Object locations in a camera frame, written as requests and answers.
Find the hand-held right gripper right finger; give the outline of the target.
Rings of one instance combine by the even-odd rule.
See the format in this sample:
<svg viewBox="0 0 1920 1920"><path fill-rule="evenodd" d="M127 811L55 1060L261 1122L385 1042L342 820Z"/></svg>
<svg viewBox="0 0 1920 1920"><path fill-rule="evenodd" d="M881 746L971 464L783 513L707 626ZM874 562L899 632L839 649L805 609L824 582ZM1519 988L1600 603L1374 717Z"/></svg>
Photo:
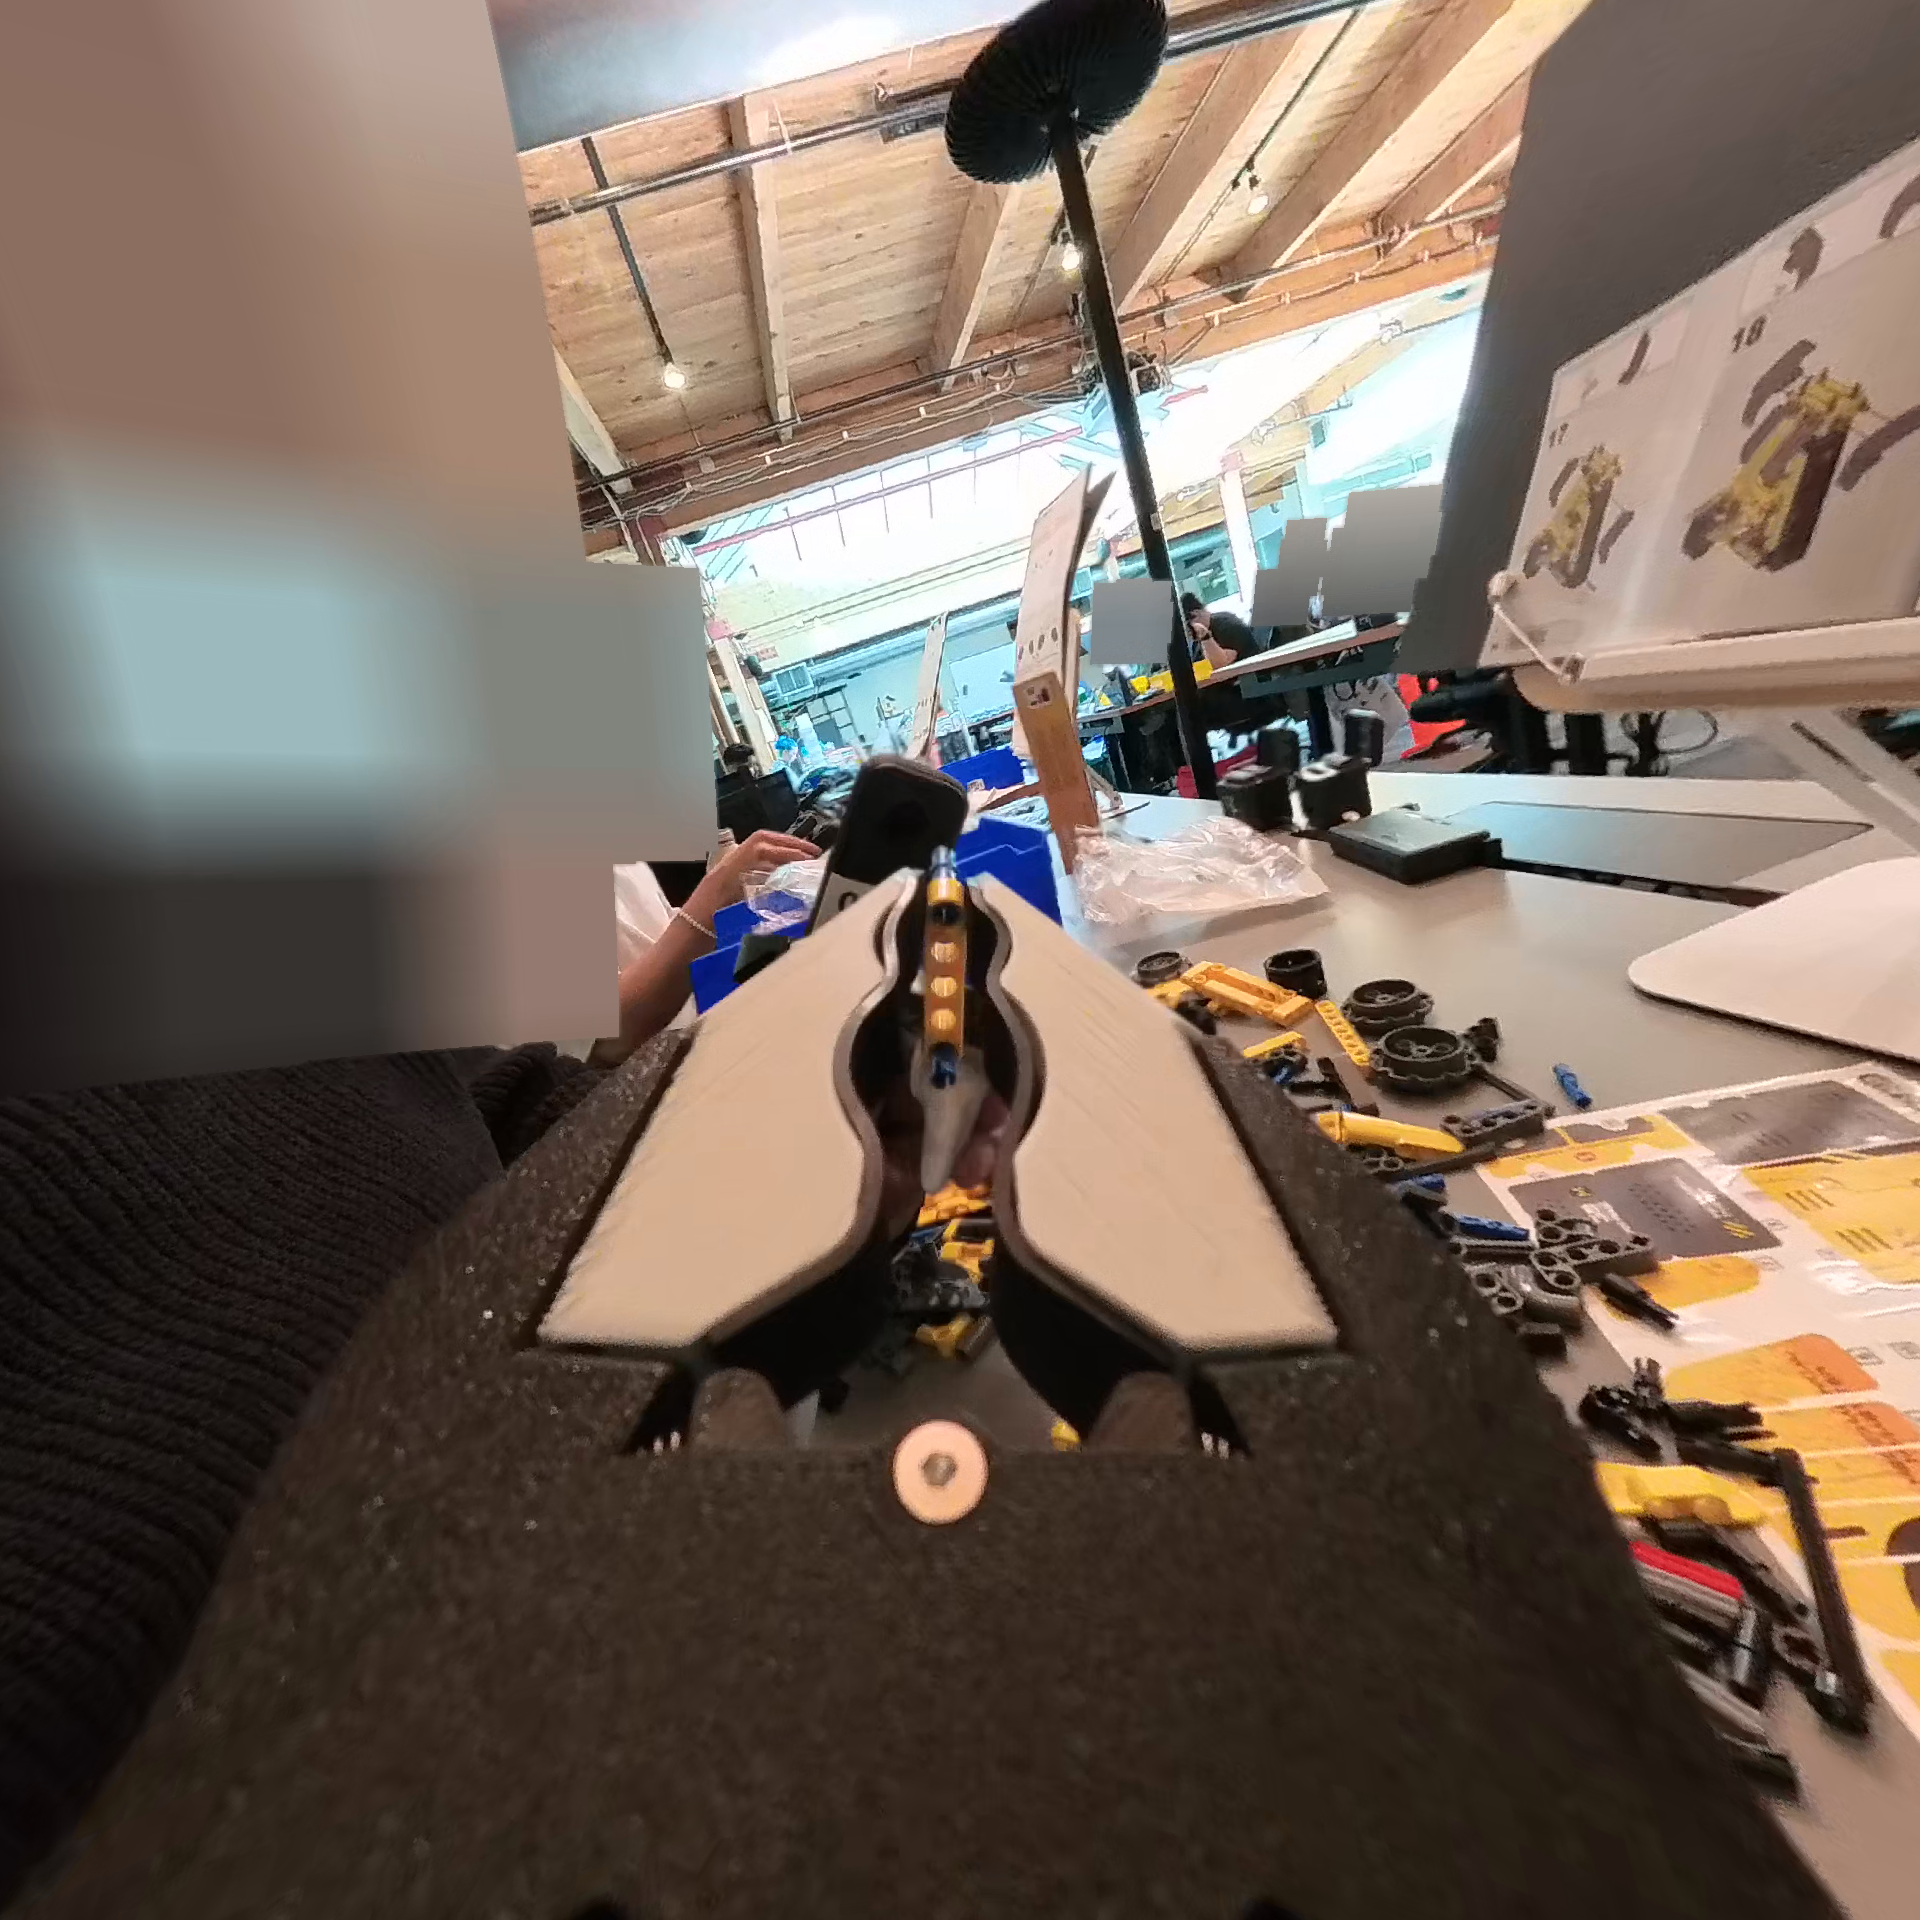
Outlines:
<svg viewBox="0 0 1920 1920"><path fill-rule="evenodd" d="M1056 1412L1135 1373L1336 1348L1336 1320L1203 1038L1000 881L985 1003L1011 1050L991 1315Z"/></svg>

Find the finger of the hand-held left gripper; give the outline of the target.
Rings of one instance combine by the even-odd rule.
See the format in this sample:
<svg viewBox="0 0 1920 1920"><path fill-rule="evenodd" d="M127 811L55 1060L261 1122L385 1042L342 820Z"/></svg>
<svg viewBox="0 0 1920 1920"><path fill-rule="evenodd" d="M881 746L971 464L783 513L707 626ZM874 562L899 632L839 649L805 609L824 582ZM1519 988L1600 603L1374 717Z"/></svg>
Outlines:
<svg viewBox="0 0 1920 1920"><path fill-rule="evenodd" d="M918 1184L991 1187L994 1090L983 1050L922 1050L917 1057L921 1110Z"/></svg>

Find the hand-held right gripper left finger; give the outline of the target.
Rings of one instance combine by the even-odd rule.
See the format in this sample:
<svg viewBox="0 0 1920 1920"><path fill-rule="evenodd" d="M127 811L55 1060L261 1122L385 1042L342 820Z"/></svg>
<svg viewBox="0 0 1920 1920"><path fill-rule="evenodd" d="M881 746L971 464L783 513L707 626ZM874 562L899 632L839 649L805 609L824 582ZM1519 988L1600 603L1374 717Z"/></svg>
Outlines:
<svg viewBox="0 0 1920 1920"><path fill-rule="evenodd" d="M885 1313L886 1150L857 1042L899 984L899 872L687 1033L534 1329L534 1354L755 1371L786 1408L841 1376Z"/></svg>

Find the yellow toy beam with pins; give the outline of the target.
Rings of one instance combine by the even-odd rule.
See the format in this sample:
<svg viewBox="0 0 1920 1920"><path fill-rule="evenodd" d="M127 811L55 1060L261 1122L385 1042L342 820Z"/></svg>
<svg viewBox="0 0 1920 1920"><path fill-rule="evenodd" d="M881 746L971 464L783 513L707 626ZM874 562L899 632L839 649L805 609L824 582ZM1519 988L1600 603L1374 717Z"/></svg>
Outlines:
<svg viewBox="0 0 1920 1920"><path fill-rule="evenodd" d="M969 892L958 877L952 846L935 848L922 885L921 1051L925 1090L958 1085L969 1019Z"/></svg>

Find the blue plastic bin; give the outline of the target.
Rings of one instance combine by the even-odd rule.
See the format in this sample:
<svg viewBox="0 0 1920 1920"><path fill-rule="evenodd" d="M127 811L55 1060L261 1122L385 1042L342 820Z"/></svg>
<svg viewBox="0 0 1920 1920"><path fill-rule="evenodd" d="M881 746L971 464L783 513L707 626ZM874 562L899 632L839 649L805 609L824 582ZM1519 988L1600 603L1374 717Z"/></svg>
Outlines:
<svg viewBox="0 0 1920 1920"><path fill-rule="evenodd" d="M1017 790L1021 762L1008 748L965 756L939 766L966 789L969 816L958 836L954 868L962 881L1002 881L1021 900L1058 922L1059 899L1054 872L1048 833L1042 825L1021 824L999 810L987 810L985 798ZM725 908L714 923L714 950L693 962L690 984L695 1008L703 1014L761 972L782 948L810 932L816 893L821 890L824 854L847 804L849 781L830 808L816 808L810 820L822 829L821 854L770 868L763 881L749 885L742 906Z"/></svg>

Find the pile of toy building parts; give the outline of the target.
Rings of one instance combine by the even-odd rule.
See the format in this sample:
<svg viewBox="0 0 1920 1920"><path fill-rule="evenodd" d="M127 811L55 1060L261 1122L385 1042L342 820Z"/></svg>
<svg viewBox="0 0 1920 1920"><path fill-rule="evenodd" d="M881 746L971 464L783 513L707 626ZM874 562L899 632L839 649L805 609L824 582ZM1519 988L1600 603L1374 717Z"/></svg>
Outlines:
<svg viewBox="0 0 1920 1920"><path fill-rule="evenodd" d="M1589 1288L1613 1293L1649 1269L1643 1252L1585 1229L1574 1233L1571 1250L1552 1244L1539 1252L1527 1227L1491 1206L1482 1171L1547 1122L1574 1115L1498 1075L1497 1022L1433 1024L1431 1000L1402 979L1365 981L1339 1005L1318 1001L1315 1014L1349 1066L1309 1064L1304 1041L1289 1030L1250 1044L1246 1064L1282 1092L1320 1099L1313 1125L1437 1238L1517 1338L1559 1354L1566 1336L1589 1324ZM1600 1488L1641 1531L1634 1563L1663 1621L1677 1625L1685 1678L1739 1760L1790 1785L1791 1766L1759 1732L1767 1678L1750 1617L1771 1625L1771 1662L1791 1669L1824 1712L1825 1681L1840 1675L1840 1657L1822 1640L1833 1606L1816 1601L1806 1617L1793 1586L1775 1592L1741 1537L1787 1537L1793 1517L1816 1520L1798 1456L1702 1443L1674 1410L1653 1405L1637 1371L1629 1385L1597 1385L1579 1420L1637 1459L1629 1468L1602 1462Z"/></svg>

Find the clear plastic bag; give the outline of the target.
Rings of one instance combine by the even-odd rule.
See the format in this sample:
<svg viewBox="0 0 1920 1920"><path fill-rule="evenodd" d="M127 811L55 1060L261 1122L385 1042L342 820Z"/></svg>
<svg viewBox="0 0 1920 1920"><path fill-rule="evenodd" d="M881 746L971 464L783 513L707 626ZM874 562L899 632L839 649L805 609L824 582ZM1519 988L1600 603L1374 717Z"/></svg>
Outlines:
<svg viewBox="0 0 1920 1920"><path fill-rule="evenodd" d="M1078 833L1074 846L1078 920L1098 928L1229 920L1327 897L1294 841L1223 816L1158 838Z"/></svg>

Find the black flat box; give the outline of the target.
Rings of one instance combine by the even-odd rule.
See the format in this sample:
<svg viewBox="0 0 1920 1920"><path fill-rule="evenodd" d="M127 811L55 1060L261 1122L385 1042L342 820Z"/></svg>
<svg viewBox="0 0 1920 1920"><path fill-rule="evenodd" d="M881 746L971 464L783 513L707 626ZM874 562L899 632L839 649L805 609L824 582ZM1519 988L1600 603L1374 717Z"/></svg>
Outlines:
<svg viewBox="0 0 1920 1920"><path fill-rule="evenodd" d="M1482 827L1442 824L1411 808L1374 811L1325 829L1330 853L1398 885L1501 868L1504 844Z"/></svg>

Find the background desk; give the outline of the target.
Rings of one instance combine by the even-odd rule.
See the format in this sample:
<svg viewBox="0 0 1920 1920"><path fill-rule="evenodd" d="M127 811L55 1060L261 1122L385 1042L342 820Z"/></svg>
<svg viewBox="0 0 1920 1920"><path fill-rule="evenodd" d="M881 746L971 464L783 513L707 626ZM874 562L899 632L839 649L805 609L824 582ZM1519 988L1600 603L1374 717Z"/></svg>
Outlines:
<svg viewBox="0 0 1920 1920"><path fill-rule="evenodd" d="M1384 621L1360 632L1344 621L1303 641L1243 657L1234 667L1217 667L1208 680L1195 683L1203 724L1224 730L1229 713L1238 713L1259 700L1278 700L1290 691L1392 681L1402 626L1402 621Z"/></svg>

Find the black pole lamp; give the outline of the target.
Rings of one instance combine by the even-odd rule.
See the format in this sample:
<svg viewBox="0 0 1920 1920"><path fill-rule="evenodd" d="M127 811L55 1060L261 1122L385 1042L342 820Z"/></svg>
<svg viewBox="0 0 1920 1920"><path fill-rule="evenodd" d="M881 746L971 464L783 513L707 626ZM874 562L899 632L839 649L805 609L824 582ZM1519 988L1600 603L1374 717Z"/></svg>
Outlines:
<svg viewBox="0 0 1920 1920"><path fill-rule="evenodd" d="M1111 405L1147 577L1168 587L1168 673L1186 766L1200 800L1216 796L1183 602L1171 578L1158 494L1138 420L1135 384L1096 238L1085 145L1115 131L1150 91L1168 42L1163 3L1042 3L1008 21L954 83L943 145L975 185L1021 185L1046 166L1081 251L1087 336Z"/></svg>

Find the yellow sticker sheet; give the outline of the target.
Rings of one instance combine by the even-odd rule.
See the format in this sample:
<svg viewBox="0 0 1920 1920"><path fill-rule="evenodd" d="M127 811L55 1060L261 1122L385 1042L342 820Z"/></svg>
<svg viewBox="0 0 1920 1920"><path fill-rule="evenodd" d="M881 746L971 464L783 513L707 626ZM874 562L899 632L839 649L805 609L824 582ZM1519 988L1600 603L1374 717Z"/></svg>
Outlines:
<svg viewBox="0 0 1920 1920"><path fill-rule="evenodd" d="M1914 1082L1866 1064L1552 1121L1482 1171L1544 1252L1649 1260L1590 1325L1721 1451L1798 1456L1863 1669L1914 1732Z"/></svg>

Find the white monitor stand base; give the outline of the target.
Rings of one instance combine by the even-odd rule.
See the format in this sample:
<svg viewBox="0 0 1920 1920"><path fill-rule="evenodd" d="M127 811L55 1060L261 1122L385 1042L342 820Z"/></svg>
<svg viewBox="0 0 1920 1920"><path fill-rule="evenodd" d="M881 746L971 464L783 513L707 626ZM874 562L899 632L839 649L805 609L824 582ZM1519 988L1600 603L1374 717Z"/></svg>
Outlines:
<svg viewBox="0 0 1920 1920"><path fill-rule="evenodd" d="M1917 859L1890 857L1647 950L1656 1001L1917 1064Z"/></svg>

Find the white book stand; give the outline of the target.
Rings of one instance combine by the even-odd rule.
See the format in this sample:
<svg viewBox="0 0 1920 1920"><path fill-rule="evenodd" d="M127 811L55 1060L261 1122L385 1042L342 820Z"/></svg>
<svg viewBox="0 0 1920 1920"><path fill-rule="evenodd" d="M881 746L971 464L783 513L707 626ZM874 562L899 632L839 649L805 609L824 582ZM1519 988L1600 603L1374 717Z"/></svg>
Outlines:
<svg viewBox="0 0 1920 1920"><path fill-rule="evenodd" d="M1491 636L1519 649L1517 694L1550 713L1702 712L1741 717L1806 778L1917 850L1917 773L1861 728L1866 712L1913 712L1917 614L1803 632L1686 636L1554 653L1517 621L1521 581L1486 586Z"/></svg>

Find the toy instruction booklet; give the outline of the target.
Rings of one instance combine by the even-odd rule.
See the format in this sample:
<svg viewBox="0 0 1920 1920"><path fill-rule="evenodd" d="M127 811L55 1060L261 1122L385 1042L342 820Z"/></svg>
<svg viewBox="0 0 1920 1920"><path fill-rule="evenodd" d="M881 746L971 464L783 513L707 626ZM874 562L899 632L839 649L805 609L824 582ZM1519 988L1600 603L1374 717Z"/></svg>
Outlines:
<svg viewBox="0 0 1920 1920"><path fill-rule="evenodd" d="M1552 377L1482 665L1914 610L1917 147Z"/></svg>

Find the grey computer monitor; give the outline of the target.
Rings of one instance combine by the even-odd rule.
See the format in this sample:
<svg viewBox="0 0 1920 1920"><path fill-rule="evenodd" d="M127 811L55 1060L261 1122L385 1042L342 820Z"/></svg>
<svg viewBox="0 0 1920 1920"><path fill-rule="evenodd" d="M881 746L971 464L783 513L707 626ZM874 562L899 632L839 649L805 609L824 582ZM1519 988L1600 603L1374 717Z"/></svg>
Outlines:
<svg viewBox="0 0 1920 1920"><path fill-rule="evenodd" d="M1914 3L1593 3L1535 64L1405 670L1469 667L1552 374L1917 134Z"/></svg>

